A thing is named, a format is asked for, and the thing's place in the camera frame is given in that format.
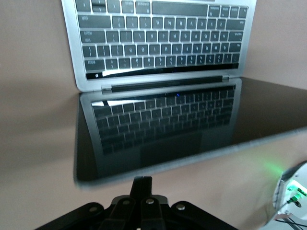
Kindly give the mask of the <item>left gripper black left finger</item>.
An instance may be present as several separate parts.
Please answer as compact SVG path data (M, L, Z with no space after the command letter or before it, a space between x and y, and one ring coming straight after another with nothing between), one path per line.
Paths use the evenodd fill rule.
M120 198L103 221L103 230L137 230L141 227L144 177L133 180L130 195Z

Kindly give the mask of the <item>grey laptop with black keyboard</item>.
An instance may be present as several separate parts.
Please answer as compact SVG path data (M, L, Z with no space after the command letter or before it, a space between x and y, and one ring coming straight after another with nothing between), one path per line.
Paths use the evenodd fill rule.
M61 0L74 179L150 175L307 128L307 92L242 77L257 0Z

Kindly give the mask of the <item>brown table cover sheet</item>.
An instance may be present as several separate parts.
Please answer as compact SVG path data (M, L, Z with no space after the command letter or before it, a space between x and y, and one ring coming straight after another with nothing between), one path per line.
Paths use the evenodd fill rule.
M257 0L244 76L307 89L307 0ZM73 181L78 89L60 0L0 0L0 230L34 230L131 181ZM307 131L153 175L153 193L240 230L274 213L279 171L307 159Z

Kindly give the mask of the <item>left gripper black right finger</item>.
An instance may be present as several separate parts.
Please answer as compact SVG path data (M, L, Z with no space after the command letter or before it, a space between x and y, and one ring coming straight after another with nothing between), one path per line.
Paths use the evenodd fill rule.
M152 177L142 178L141 230L166 230L159 200L152 196Z

